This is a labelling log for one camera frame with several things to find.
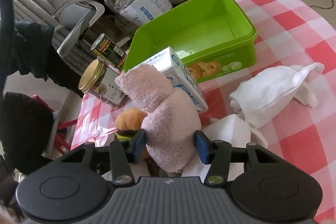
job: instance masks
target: milk carton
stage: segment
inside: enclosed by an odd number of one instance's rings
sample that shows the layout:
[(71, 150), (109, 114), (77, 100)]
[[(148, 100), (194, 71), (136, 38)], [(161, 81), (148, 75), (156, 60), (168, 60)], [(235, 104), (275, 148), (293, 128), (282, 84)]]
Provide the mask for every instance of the milk carton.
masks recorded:
[(143, 63), (153, 65), (170, 80), (174, 87), (183, 89), (194, 102), (199, 113), (208, 110), (198, 83), (171, 47), (165, 48)]

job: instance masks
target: tin can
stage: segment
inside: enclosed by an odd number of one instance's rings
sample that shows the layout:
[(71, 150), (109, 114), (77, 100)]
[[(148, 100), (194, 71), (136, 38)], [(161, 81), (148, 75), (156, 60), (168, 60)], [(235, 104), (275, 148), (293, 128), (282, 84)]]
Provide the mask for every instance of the tin can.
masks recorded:
[(91, 50), (113, 67), (123, 70), (127, 54), (104, 33), (96, 39)]
[(78, 88), (82, 92), (92, 94), (112, 108), (118, 109), (125, 93), (115, 83), (117, 76), (118, 73), (96, 59), (86, 68), (79, 81)]

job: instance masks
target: ribbed gray surface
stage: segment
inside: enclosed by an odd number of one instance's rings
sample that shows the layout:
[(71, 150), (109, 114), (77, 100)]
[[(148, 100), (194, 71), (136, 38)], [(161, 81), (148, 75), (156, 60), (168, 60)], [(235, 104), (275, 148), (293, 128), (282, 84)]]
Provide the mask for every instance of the ribbed gray surface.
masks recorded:
[[(78, 224), (257, 224), (238, 210), (226, 192), (194, 178), (141, 178), (117, 189), (96, 214)], [(312, 220), (301, 224), (312, 224)]]

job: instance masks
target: glass jar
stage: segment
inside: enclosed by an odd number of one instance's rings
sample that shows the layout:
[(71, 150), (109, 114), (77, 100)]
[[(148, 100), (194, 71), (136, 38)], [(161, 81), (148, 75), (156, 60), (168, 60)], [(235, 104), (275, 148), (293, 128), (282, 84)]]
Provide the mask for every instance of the glass jar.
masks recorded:
[(79, 81), (78, 88), (82, 92), (90, 93), (110, 107), (118, 109), (122, 106), (125, 93), (115, 83), (117, 76), (118, 73), (96, 59), (86, 68)]

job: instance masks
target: tablecloth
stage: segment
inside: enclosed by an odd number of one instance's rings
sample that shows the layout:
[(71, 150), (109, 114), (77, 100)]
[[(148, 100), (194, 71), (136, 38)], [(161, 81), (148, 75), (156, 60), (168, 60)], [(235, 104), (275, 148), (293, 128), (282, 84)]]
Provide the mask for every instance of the tablecloth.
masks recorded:
[[(257, 62), (254, 66), (201, 84), (209, 111), (200, 115), (202, 125), (209, 118), (232, 114), (229, 94), (242, 81), (265, 68), (278, 65), (309, 65), (321, 62), (321, 75), (311, 73), (308, 85), (319, 102), (314, 109), (292, 100), (279, 115), (260, 128), (268, 149), (313, 176), (323, 189), (323, 201), (316, 220), (335, 218), (336, 199), (336, 30), (300, 0), (236, 0), (257, 29)], [(115, 129), (117, 110), (85, 95), (73, 137), (72, 148), (86, 141), (104, 145)]]

